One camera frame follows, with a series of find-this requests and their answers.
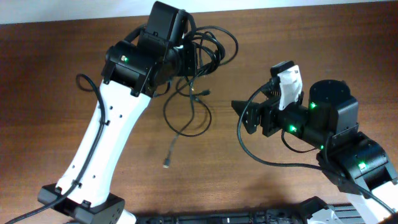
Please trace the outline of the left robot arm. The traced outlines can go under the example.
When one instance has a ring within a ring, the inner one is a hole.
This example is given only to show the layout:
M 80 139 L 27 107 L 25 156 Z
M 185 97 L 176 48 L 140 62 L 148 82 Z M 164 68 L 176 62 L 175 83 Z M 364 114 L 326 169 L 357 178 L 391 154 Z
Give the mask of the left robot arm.
M 149 19 L 111 46 L 94 87 L 93 117 L 68 169 L 41 188 L 38 200 L 78 223 L 135 223 L 125 201 L 110 192 L 127 139 L 158 86 L 193 70 L 193 17 L 155 2 Z

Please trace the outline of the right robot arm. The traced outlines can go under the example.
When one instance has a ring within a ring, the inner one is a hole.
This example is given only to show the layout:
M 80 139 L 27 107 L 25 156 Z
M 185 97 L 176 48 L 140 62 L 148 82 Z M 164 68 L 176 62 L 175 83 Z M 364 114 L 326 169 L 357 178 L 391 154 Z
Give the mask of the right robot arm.
M 238 128 L 255 133 L 262 128 L 269 137 L 281 131 L 312 145 L 317 165 L 269 162 L 239 144 L 255 161 L 274 167 L 319 170 L 347 196 L 366 223 L 397 220 L 397 171 L 386 151 L 359 131 L 357 99 L 348 85 L 321 80 L 310 88 L 308 106 L 302 104 L 301 82 L 270 81 L 247 101 L 231 102 L 238 114 Z

